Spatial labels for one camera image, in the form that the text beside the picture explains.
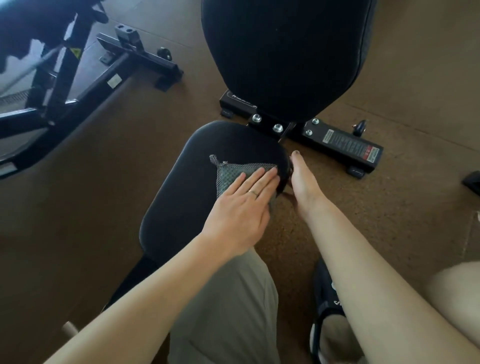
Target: ring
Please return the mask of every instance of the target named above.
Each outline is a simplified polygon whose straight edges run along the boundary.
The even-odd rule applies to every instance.
[[[258,197],[258,193],[257,193],[257,192],[255,192],[255,191],[252,191],[252,190],[248,190],[248,192],[251,192],[251,193],[253,193],[253,194],[255,195],[255,198],[257,198],[257,197]]]

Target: black shoe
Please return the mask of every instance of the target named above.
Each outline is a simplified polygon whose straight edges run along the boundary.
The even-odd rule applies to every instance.
[[[310,331],[310,353],[314,363],[323,364],[326,363],[326,360],[320,353],[320,330],[322,329],[322,323],[330,315],[345,316],[335,285],[323,260],[319,260],[315,267],[313,293],[317,307],[317,319]]]

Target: brown floor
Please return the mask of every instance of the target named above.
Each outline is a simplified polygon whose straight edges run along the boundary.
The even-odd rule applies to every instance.
[[[107,0],[108,26],[141,29],[145,47],[168,47],[184,69],[163,93],[141,70],[89,121],[31,169],[0,181],[0,342],[5,363],[40,363],[65,340],[70,320],[93,319],[142,252],[143,214],[188,137],[219,118],[225,85],[200,25],[200,0]],[[326,195],[407,281],[480,258],[471,232],[480,199],[460,184],[480,167],[480,3],[379,1],[373,40],[354,86],[320,116],[383,145],[362,181],[333,160],[299,149]],[[92,38],[73,93],[94,78]],[[280,200],[257,248],[279,293],[284,363],[310,363],[312,270],[319,257],[306,226]]]

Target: yellow triangle sticker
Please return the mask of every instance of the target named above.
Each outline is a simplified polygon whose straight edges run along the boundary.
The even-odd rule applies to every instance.
[[[70,48],[70,50],[72,51],[75,57],[80,59],[80,57],[82,56],[82,50],[80,48]]]

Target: forearm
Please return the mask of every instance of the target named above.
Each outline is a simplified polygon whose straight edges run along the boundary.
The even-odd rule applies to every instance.
[[[227,260],[197,236],[47,363],[150,363],[183,307]]]
[[[307,223],[370,363],[472,363],[480,353],[429,306],[331,202]]]

